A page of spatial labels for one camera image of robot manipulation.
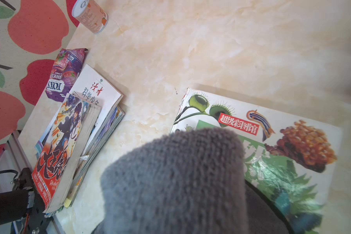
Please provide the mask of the white book with blue vortex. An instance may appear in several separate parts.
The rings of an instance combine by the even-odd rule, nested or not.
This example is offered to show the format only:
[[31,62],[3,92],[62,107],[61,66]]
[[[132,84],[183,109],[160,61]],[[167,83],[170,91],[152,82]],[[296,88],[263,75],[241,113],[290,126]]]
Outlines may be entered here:
[[91,144],[94,136],[102,129],[106,117],[116,108],[123,95],[107,79],[90,65],[85,65],[69,94],[101,107],[100,114],[90,134],[86,147]]

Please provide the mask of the red green cover book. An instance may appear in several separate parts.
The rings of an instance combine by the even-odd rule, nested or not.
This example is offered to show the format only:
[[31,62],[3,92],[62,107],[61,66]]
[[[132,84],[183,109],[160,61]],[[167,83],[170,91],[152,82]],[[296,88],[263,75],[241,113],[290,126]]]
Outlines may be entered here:
[[342,130],[228,97],[188,89],[172,132],[225,128],[245,151],[245,179],[284,215],[296,234],[318,234]]

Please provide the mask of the red black manga book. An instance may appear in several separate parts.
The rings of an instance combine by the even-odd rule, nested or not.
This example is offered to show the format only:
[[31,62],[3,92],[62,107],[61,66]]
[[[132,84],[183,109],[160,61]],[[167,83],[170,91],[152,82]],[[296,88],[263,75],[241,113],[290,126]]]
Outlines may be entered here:
[[64,204],[100,112],[101,107],[71,94],[66,95],[60,106],[32,172],[45,214],[55,212]]

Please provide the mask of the grey green microfibre cloth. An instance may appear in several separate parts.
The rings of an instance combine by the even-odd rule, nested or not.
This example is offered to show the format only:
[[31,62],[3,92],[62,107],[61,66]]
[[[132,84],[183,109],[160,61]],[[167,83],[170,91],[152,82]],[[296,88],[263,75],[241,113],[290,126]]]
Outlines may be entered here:
[[290,234],[280,211],[247,184],[238,135],[176,132],[120,157],[102,174],[95,234]]

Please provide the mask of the blue robot sunflower magazine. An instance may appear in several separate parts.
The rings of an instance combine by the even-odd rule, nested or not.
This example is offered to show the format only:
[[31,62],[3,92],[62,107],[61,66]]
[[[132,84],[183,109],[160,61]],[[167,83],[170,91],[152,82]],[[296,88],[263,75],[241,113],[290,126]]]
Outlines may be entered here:
[[99,130],[99,132],[94,136],[91,144],[87,147],[86,152],[82,153],[82,156],[79,158],[79,163],[73,177],[71,188],[64,201],[64,204],[58,210],[51,213],[46,213],[44,217],[52,217],[63,208],[69,208],[72,206],[90,164],[104,146],[108,138],[112,135],[124,115],[124,111],[117,105],[116,108],[106,117],[104,121],[105,124],[102,126],[102,129]]

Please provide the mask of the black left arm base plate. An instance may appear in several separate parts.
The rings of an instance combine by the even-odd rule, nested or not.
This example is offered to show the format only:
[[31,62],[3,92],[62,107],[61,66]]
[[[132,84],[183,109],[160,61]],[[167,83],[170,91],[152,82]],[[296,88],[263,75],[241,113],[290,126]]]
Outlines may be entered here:
[[46,234],[46,229],[53,219],[45,217],[43,212],[45,205],[32,180],[31,169],[23,168],[19,176],[14,180],[12,191],[18,190],[27,190],[29,192],[32,207],[27,207],[20,219],[12,222],[11,233]]

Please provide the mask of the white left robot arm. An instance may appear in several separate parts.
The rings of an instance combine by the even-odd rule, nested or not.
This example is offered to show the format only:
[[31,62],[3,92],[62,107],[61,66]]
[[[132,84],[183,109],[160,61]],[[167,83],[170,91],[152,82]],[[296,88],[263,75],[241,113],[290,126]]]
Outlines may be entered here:
[[2,170],[0,174],[14,173],[12,191],[0,193],[0,225],[18,220],[27,214],[34,206],[35,193],[29,168]]

